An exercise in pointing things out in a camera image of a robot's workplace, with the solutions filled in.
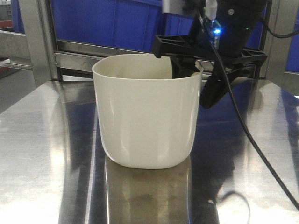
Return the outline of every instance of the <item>cup rim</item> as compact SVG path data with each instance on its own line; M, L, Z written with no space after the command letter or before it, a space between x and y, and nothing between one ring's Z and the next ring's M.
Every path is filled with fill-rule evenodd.
M191 76L189 77L184 77L184 78L163 78L163 79L148 79L148 78L122 78L122 77L111 77L111 76L106 76L106 75L103 75L103 74L100 74L98 72L95 71L95 67L98 66L99 63L102 63L103 60L106 60L106 59L111 59L111 57L122 57L122 56L136 56L136 55L140 55L140 56L149 56L149 55L153 55L153 54L150 54L150 53L144 53L144 54L123 54L123 55L113 55L113 56L109 56L109 57L106 57L106 58L103 58L101 60L99 60L97 63L95 63L92 67L92 72L93 72L93 77L95 75L97 76L100 76L100 77L105 77L105 78L108 78L108 79L115 79L115 80L131 80L131 81L153 81L153 82L161 82L161 81L168 81L168 82L177 82L179 80L185 80L185 79L190 79L190 78L193 78L193 77L197 77L197 76L201 76L202 73L203 73L203 66L200 64L200 70L199 72L194 72Z

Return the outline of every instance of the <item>stainless steel table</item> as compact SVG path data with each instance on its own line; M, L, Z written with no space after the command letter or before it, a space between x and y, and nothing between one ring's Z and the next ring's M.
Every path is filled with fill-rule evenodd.
M299 99L268 81L234 88L257 143L299 198ZM103 151L92 82L47 82L0 115L1 224L299 223L228 96L199 109L176 167L122 167Z

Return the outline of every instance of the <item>blue led light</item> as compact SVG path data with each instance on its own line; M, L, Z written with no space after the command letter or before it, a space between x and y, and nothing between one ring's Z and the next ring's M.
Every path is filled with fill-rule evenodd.
M221 33L221 29L215 29L215 30L213 31L213 33L214 33L214 34L220 34L220 33Z

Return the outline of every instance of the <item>ceramic cup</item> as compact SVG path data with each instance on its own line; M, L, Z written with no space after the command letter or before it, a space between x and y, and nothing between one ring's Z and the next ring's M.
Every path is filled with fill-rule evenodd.
M126 167L162 169L193 146L202 69L172 79L168 57L117 55L93 66L100 135L110 159Z

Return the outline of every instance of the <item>blue crate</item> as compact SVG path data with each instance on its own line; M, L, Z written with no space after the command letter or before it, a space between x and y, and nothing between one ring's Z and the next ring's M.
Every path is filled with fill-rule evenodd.
M150 52L161 0L52 0L59 39Z
M165 36L188 35L192 21L192 17L166 13L163 15L160 34Z
M299 29L299 21L298 24L295 24L295 30ZM288 56L288 60L286 63L286 70L299 72L299 35L296 35L292 38L290 52Z
M16 33L25 33L18 0L11 0L13 29Z

